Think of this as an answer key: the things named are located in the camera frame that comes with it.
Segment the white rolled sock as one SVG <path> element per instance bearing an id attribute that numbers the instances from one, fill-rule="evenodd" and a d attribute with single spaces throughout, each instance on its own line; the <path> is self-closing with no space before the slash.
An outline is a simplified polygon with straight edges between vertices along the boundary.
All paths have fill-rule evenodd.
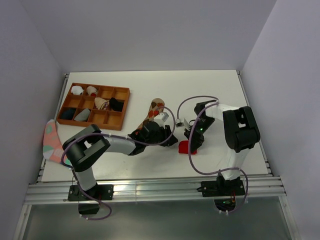
<path id="1" fill-rule="evenodd" d="M 71 94 L 76 96 L 81 96 L 84 93 L 84 89 L 79 85 L 74 85 L 71 87 Z"/>

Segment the orange compartment tray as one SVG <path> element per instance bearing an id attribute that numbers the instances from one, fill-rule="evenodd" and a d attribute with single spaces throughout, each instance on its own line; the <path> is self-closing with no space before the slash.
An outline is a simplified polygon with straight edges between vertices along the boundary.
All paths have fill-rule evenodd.
<path id="1" fill-rule="evenodd" d="M 73 86 L 81 86 L 84 90 L 82 95 L 71 94 Z M 97 97 L 88 96 L 87 87 L 93 86 L 98 89 Z M 108 105 L 107 110 L 99 110 L 95 106 L 95 98 L 103 98 L 110 100 L 115 98 L 124 102 L 122 112 L 114 111 Z M 64 102 L 58 112 L 56 121 L 61 125 L 70 125 L 78 127 L 87 127 L 91 124 L 97 125 L 101 129 L 120 131 L 122 129 L 127 106 L 130 98 L 130 89 L 126 87 L 96 85 L 86 83 L 72 83 L 67 91 Z M 72 120 L 60 119 L 61 113 L 69 108 L 76 109 Z M 84 109 L 90 110 L 90 115 L 87 121 L 75 121 L 74 118 Z"/>

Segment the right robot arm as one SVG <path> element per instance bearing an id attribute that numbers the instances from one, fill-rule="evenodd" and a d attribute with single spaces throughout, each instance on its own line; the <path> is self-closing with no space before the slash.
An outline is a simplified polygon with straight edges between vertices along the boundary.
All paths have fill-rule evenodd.
<path id="1" fill-rule="evenodd" d="M 196 119 L 192 127 L 185 130 L 188 138 L 187 154 L 193 169 L 192 153 L 204 143 L 204 133 L 219 120 L 223 123 L 224 139 L 228 147 L 223 160 L 222 169 L 217 173 L 222 175 L 216 183 L 217 191 L 222 195 L 229 194 L 233 188 L 233 180 L 241 175 L 242 165 L 256 143 L 261 139 L 260 131 L 251 107 L 235 107 L 210 100 L 197 103 L 194 107 Z"/>

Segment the grey rolled sock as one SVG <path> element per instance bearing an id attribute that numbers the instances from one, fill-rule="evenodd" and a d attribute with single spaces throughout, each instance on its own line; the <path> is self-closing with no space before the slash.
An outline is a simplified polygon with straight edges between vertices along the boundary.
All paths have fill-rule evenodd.
<path id="1" fill-rule="evenodd" d="M 74 118 L 74 120 L 77 122 L 86 122 L 89 119 L 90 114 L 91 111 L 88 108 L 85 108 Z"/>

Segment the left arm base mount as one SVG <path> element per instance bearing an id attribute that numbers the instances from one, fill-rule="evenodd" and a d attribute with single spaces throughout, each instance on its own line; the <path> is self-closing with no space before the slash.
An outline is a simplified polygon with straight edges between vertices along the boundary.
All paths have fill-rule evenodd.
<path id="1" fill-rule="evenodd" d="M 85 191 L 85 194 L 80 190 L 78 185 L 71 185 L 67 200 L 69 202 L 78 202 L 78 212 L 82 216 L 93 216 L 100 210 L 101 204 L 96 203 L 80 203 L 84 201 L 92 201 L 93 198 L 99 201 L 110 201 L 113 199 L 114 185 L 113 184 L 96 184 L 93 188 Z"/>

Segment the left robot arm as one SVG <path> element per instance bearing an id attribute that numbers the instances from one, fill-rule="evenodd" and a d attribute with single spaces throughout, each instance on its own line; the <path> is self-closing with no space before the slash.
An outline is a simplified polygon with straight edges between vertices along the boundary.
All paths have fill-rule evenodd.
<path id="1" fill-rule="evenodd" d="M 170 147 L 178 142 L 169 125 L 150 121 L 127 136 L 103 135 L 96 124 L 80 131 L 63 145 L 80 189 L 79 194 L 91 200 L 98 193 L 92 166 L 104 153 L 135 156 L 147 146 Z"/>

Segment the dark teal rolled sock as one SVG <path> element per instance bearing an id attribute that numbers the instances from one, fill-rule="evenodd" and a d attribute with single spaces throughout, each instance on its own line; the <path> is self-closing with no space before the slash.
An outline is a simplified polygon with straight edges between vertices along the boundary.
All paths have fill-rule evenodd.
<path id="1" fill-rule="evenodd" d="M 64 112 L 61 113 L 60 119 L 62 120 L 72 120 L 74 117 L 74 114 L 76 112 L 75 108 L 68 108 Z"/>

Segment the brown argyle sock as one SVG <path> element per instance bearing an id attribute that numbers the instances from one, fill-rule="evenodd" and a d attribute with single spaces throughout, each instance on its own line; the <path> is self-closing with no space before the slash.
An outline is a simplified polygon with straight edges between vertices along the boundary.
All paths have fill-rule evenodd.
<path id="1" fill-rule="evenodd" d="M 134 130 L 129 136 L 131 138 L 142 137 L 142 138 L 151 138 L 156 137 L 156 134 L 159 131 L 160 126 L 154 122 L 154 117 L 159 113 L 164 112 L 163 107 L 165 102 L 161 98 L 155 98 L 151 101 L 147 116 L 143 122 Z"/>

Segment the aluminium frame rail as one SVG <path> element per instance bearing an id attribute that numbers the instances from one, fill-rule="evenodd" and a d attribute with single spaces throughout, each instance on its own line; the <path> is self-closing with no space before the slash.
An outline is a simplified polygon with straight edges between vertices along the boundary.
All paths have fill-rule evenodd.
<path id="1" fill-rule="evenodd" d="M 112 201 L 148 202 L 200 200 L 197 191 L 202 181 L 212 181 L 213 177 L 156 178 L 139 180 L 99 181 L 99 185 L 113 185 Z M 69 204 L 67 200 L 70 181 L 40 182 L 27 188 L 23 203 L 25 205 Z M 260 176 L 248 178 L 248 197 L 282 197 L 286 191 L 279 176 Z"/>

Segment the beige red rolled sock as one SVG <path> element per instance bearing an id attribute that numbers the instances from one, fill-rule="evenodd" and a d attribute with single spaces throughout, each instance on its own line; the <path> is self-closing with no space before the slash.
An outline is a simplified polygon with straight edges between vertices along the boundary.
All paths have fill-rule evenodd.
<path id="1" fill-rule="evenodd" d="M 91 85 L 86 88 L 86 92 L 90 97 L 97 97 L 98 95 L 98 89 Z"/>

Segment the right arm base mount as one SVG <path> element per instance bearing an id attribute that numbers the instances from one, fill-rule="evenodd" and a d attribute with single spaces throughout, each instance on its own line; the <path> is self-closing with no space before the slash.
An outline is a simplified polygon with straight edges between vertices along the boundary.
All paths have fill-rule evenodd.
<path id="1" fill-rule="evenodd" d="M 245 187 L 240 179 L 202 181 L 196 189 L 204 198 L 222 197 L 214 200 L 215 207 L 222 212 L 230 212 L 236 208 L 237 196 L 245 195 Z"/>

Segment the black rolled sock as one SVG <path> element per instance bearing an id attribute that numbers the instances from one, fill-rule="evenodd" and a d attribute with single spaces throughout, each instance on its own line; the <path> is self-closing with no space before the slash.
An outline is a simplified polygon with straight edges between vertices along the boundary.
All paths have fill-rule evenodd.
<path id="1" fill-rule="evenodd" d="M 113 111 L 122 112 L 123 107 L 124 107 L 124 102 L 123 102 L 123 101 L 119 101 L 119 100 L 117 100 L 116 98 L 112 97 L 112 98 L 109 100 L 109 105 L 110 105 L 110 108 L 111 108 Z"/>

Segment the pink patterned sock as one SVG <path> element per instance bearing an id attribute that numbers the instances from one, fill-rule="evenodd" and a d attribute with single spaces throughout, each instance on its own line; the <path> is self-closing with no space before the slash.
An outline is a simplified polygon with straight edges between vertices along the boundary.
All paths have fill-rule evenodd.
<path id="1" fill-rule="evenodd" d="M 46 160 L 62 164 L 61 158 L 64 150 L 59 139 L 54 119 L 49 120 L 45 125 L 42 153 Z"/>

